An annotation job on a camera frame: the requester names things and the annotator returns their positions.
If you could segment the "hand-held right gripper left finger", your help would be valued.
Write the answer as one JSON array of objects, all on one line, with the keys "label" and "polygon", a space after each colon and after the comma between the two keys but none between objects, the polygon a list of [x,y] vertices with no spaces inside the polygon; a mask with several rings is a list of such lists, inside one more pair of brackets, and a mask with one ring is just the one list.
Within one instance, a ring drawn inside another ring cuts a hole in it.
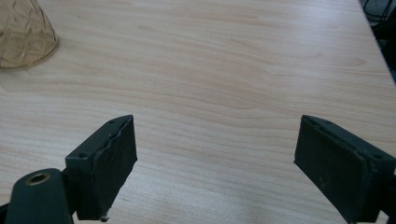
[{"label": "hand-held right gripper left finger", "polygon": [[134,117],[107,121],[65,158],[70,210],[80,220],[106,221],[136,161]]}]

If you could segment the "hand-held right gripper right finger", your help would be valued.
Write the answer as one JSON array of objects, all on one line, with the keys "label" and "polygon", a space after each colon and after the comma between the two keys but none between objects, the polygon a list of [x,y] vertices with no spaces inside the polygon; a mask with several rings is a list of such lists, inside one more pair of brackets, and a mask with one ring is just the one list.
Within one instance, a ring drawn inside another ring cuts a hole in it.
[{"label": "hand-held right gripper right finger", "polygon": [[294,163],[348,224],[376,222],[383,212],[396,224],[396,158],[342,127],[301,118]]}]

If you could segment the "clear glass mug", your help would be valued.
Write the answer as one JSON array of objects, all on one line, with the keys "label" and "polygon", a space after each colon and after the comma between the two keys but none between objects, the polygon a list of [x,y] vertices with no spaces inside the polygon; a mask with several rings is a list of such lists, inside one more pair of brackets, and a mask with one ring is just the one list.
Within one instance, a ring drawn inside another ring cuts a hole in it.
[{"label": "clear glass mug", "polygon": [[32,67],[48,59],[59,38],[38,0],[0,0],[0,69]]}]

